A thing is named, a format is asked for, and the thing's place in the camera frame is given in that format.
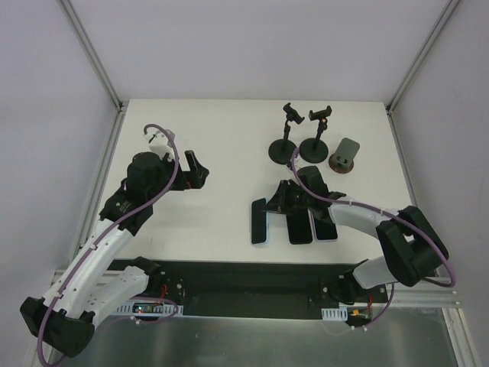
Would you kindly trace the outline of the black phone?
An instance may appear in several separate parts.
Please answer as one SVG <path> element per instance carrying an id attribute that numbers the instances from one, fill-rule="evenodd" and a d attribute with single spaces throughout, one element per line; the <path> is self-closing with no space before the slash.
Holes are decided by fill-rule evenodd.
<path id="1" fill-rule="evenodd" d="M 309 214 L 306 209 L 286 215 L 288 239 L 291 245 L 307 245 L 313 241 Z"/>

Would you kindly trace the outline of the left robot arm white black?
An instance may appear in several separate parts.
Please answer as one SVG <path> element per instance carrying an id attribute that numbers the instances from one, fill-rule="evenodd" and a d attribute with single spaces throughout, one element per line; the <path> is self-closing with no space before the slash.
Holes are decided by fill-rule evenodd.
<path id="1" fill-rule="evenodd" d="M 89 344 L 100 323 L 119 305 L 135 297 L 160 300 L 164 294 L 161 267 L 142 256 L 100 289 L 96 284 L 115 256 L 153 215 L 153 205 L 169 190 L 199 190 L 209 170 L 193 151 L 185 153 L 189 169 L 165 154 L 136 154 L 127 176 L 99 214 L 95 231 L 68 269 L 40 298 L 27 297 L 21 315 L 37 344 L 47 344 L 74 358 Z"/>

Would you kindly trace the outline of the black round phone stand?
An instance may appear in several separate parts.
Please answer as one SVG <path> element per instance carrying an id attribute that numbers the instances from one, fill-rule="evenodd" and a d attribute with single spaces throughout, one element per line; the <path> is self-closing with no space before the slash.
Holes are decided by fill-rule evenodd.
<path id="1" fill-rule="evenodd" d="M 291 129 L 290 123 L 293 122 L 300 125 L 305 119 L 291 106 L 290 102 L 283 106 L 283 111 L 286 114 L 286 120 L 283 127 L 283 137 L 273 141 L 268 148 L 269 158 L 274 163 L 280 165 L 286 165 L 290 161 L 292 153 L 296 149 L 296 145 L 289 139 Z"/>

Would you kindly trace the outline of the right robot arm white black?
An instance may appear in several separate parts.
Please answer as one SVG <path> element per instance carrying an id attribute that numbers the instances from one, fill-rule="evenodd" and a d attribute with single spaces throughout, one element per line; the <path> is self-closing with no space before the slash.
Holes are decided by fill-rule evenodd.
<path id="1" fill-rule="evenodd" d="M 345 296 L 362 301 L 371 288 L 388 283 L 412 287 L 438 267 L 448 265 L 449 252 L 423 212 L 416 206 L 381 209 L 359 202 L 345 193 L 331 191 L 319 169 L 308 166 L 282 180 L 264 210 L 293 215 L 305 210 L 320 222 L 345 226 L 377 239 L 382 256 L 365 260 L 350 270 L 344 282 Z"/>

